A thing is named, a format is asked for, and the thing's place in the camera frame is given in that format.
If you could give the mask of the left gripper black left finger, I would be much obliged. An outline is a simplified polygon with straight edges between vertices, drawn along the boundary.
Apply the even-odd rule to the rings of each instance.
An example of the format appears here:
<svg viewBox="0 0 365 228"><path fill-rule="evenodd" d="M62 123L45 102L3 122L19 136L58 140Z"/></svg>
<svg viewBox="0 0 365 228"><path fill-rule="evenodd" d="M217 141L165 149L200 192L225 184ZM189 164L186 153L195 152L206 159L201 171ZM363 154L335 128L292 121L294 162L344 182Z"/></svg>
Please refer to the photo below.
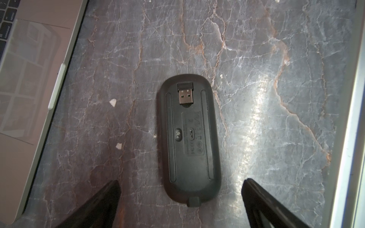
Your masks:
<svg viewBox="0 0 365 228"><path fill-rule="evenodd" d="M119 182L108 182L58 228L111 228L121 195Z"/></svg>

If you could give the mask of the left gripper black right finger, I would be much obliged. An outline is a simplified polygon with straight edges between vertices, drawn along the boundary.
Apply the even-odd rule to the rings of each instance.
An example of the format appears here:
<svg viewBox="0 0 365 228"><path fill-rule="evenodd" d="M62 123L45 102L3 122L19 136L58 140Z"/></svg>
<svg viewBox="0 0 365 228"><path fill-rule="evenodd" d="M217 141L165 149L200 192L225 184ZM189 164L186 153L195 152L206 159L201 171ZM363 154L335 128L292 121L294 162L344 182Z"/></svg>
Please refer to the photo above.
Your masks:
<svg viewBox="0 0 365 228"><path fill-rule="evenodd" d="M241 195L252 228L309 228L254 179L244 181Z"/></svg>

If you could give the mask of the black wireless mouse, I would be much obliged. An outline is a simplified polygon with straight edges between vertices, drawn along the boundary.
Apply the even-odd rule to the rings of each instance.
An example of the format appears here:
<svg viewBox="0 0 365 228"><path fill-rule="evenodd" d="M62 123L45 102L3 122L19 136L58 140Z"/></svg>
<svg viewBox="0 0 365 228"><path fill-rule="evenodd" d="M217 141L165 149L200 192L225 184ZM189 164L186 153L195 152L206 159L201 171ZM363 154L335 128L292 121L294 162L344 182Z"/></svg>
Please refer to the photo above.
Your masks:
<svg viewBox="0 0 365 228"><path fill-rule="evenodd" d="M193 103L179 104L177 84L193 82ZM221 187L213 90L196 74L167 79L157 93L158 144L167 195L188 207L215 198Z"/></svg>

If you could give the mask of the black usb mouse receiver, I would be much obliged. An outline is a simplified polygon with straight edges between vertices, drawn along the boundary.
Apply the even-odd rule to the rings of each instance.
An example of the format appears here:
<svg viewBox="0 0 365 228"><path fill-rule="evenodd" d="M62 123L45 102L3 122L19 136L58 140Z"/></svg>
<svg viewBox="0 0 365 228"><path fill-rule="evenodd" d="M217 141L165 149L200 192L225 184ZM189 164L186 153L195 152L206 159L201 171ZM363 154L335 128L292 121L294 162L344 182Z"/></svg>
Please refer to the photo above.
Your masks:
<svg viewBox="0 0 365 228"><path fill-rule="evenodd" d="M179 104L185 105L193 103L193 82L178 83L177 90L179 93Z"/></svg>

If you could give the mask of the silver laptop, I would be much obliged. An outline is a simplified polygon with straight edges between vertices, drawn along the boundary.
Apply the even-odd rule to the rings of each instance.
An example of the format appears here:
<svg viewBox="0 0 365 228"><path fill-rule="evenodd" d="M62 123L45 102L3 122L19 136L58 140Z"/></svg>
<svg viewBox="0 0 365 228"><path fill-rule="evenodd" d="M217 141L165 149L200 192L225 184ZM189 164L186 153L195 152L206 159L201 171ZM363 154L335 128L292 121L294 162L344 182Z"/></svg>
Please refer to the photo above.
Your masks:
<svg viewBox="0 0 365 228"><path fill-rule="evenodd" d="M1 1L1 222L23 213L87 1Z"/></svg>

